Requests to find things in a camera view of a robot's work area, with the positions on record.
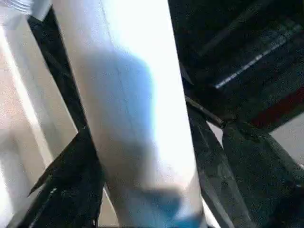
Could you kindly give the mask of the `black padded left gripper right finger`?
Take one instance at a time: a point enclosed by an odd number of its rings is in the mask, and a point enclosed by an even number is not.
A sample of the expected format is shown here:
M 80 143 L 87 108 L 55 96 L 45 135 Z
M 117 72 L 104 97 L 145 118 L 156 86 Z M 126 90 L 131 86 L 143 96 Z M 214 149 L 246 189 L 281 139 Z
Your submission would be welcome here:
M 202 197 L 221 228 L 250 228 L 248 214 L 223 147 L 203 119 L 190 117 Z

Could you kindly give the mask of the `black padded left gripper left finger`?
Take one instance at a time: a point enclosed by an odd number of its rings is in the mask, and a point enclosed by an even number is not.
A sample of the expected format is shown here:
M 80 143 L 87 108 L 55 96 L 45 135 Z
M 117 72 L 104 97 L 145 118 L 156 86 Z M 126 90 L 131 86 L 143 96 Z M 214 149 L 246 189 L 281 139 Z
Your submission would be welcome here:
M 104 181 L 90 133 L 78 133 L 31 189 L 38 195 L 14 227 L 98 227 Z

